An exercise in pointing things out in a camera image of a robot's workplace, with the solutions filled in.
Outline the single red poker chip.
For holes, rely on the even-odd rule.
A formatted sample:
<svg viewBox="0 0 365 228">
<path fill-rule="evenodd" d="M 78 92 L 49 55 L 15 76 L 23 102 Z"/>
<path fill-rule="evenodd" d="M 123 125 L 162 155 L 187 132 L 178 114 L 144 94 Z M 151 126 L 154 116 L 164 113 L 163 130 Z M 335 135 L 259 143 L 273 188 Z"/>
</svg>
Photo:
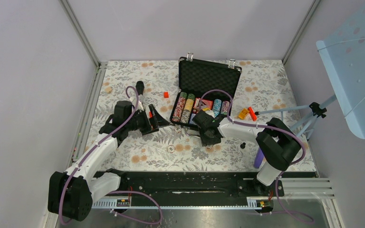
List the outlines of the single red poker chip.
<svg viewBox="0 0 365 228">
<path fill-rule="evenodd" d="M 174 151 L 175 151 L 175 147 L 174 147 L 173 145 L 170 145 L 170 146 L 168 146 L 168 147 L 167 147 L 167 151 L 168 151 L 169 153 L 174 153 Z"/>
</svg>

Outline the black poker case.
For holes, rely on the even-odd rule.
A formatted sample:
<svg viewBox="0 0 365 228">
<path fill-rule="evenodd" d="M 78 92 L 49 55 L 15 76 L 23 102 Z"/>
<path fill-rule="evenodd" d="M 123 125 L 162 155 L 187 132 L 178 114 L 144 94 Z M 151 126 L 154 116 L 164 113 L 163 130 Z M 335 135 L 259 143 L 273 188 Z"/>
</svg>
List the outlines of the black poker case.
<svg viewBox="0 0 365 228">
<path fill-rule="evenodd" d="M 197 131 L 198 127 L 189 122 L 182 123 L 174 115 L 178 109 L 180 93 L 193 94 L 194 99 L 230 101 L 237 90 L 242 67 L 236 61 L 214 62 L 193 58 L 193 53 L 178 59 L 178 93 L 174 102 L 170 122 L 182 128 Z"/>
</svg>

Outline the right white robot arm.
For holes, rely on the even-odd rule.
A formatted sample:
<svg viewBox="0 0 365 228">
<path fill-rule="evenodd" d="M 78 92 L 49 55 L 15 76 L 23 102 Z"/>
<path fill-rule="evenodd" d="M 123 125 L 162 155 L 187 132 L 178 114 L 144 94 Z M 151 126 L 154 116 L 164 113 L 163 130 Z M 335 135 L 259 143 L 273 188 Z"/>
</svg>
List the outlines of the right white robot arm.
<svg viewBox="0 0 365 228">
<path fill-rule="evenodd" d="M 224 114 L 213 117 L 209 113 L 199 111 L 193 117 L 203 146 L 218 144 L 222 138 L 235 138 L 256 143 L 261 149 L 266 162 L 253 183 L 258 195 L 267 195 L 272 190 L 273 181 L 294 163 L 298 152 L 306 151 L 302 141 L 278 118 L 261 125 L 234 121 Z"/>
</svg>

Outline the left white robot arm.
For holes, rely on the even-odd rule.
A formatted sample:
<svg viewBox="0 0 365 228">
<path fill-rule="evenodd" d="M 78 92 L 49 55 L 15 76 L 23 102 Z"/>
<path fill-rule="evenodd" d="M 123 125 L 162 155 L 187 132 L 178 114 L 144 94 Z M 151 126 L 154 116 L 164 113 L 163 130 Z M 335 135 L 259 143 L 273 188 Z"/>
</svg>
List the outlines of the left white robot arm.
<svg viewBox="0 0 365 228">
<path fill-rule="evenodd" d="M 139 103 L 118 101 L 105 124 L 100 128 L 92 146 L 64 172 L 54 172 L 49 180 L 48 211 L 58 214 L 63 225 L 69 221 L 83 221 L 94 203 L 107 194 L 132 195 L 121 171 L 95 174 L 104 160 L 121 145 L 130 132 L 142 135 L 155 133 L 170 123 L 151 104 L 149 113 Z"/>
</svg>

